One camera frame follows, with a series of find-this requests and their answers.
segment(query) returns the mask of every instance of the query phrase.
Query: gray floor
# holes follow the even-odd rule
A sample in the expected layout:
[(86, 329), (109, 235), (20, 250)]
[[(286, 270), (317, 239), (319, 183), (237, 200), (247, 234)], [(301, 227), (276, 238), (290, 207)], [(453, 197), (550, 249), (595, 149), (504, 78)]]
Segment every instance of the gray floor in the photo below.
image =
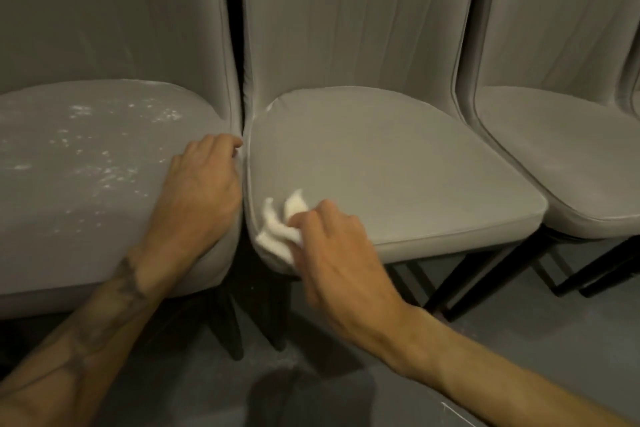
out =
[[(541, 266), (579, 269), (614, 242), (561, 246)], [(437, 285), (460, 258), (425, 261)], [(406, 271), (400, 268), (403, 277)], [(410, 284), (420, 300), (424, 294)], [(640, 421), (640, 279), (592, 299), (555, 298), (535, 270), (453, 327), (510, 360)], [(96, 426), (481, 426), (462, 408), (331, 334), (294, 286), (291, 340), (277, 353), (239, 310), (245, 357), (232, 361), (202, 301), (167, 303), (105, 400)], [(35, 341), (56, 318), (24, 321)]]

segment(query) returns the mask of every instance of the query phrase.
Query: white rag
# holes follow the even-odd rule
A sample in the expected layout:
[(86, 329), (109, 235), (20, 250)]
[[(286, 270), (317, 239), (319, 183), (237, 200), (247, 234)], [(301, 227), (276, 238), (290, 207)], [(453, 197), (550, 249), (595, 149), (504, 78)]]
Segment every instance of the white rag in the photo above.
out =
[(273, 209), (273, 198), (268, 197), (264, 200), (262, 205), (262, 219), (264, 224), (262, 230), (255, 237), (255, 241), (258, 245), (263, 247), (267, 252), (271, 252), (277, 257), (287, 262), (293, 270), (295, 265), (293, 263), (293, 255), (289, 246), (286, 244), (286, 240), (292, 241), (300, 248), (302, 248), (302, 235), (299, 229), (288, 227), (286, 223), (289, 219), (297, 213), (303, 213), (309, 211), (309, 206), (302, 198), (302, 189), (294, 191), (294, 193), (287, 198), (284, 203), (284, 222), (278, 218), (278, 214)]

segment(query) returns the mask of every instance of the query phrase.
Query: tattoo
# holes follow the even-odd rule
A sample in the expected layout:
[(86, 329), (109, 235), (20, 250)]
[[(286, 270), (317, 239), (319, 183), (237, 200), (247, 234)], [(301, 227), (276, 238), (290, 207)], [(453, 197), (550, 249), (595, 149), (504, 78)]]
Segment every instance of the tattoo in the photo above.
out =
[(55, 373), (64, 371), (71, 376), (74, 383), (75, 411), (84, 388), (87, 359), (103, 350), (114, 336), (148, 305), (148, 299), (138, 287), (135, 270), (128, 259), (122, 259), (111, 280), (100, 286), (89, 302), (69, 316), (25, 360), (28, 361), (61, 341), (66, 341), (66, 361), (28, 383), (0, 393), (0, 406), (20, 405), (21, 411), (35, 417), (37, 412), (34, 405), (30, 405), (26, 399), (17, 401), (12, 396)]

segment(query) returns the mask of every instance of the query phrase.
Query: gray upholstered chair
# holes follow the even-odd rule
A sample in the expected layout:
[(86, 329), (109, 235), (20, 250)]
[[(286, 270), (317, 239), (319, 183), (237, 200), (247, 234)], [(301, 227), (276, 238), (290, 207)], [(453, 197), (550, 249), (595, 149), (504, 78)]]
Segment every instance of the gray upholstered chair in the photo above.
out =
[(469, 2), (244, 0), (252, 240), (265, 198), (281, 206), (297, 188), (309, 205), (330, 198), (358, 215), (387, 264), (538, 228), (545, 199), (460, 119)]
[[(549, 210), (541, 229), (446, 318), (460, 317), (558, 242), (640, 234), (640, 122), (615, 108), (639, 21), (640, 0), (474, 2), (457, 87), (463, 114), (545, 193)], [(637, 243), (626, 249), (639, 253)], [(632, 258), (621, 251), (619, 262), (601, 264)]]
[[(140, 237), (172, 156), (207, 133), (240, 135), (242, 124), (225, 0), (2, 5), (6, 319), (76, 307)], [(241, 223), (173, 295), (221, 283)]]

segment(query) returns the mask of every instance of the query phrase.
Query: hand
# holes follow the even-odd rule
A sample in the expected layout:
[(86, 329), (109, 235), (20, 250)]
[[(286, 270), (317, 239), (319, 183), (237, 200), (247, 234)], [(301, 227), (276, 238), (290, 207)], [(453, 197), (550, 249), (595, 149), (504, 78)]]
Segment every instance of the hand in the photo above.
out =
[(304, 250), (289, 245), (309, 304), (342, 337), (407, 374), (399, 346), (428, 314), (402, 300), (360, 220), (324, 200), (293, 216), (289, 226), (302, 233)]
[(171, 161), (147, 233), (143, 253), (161, 253), (181, 277), (233, 224), (242, 203), (234, 165), (242, 139), (207, 135)]

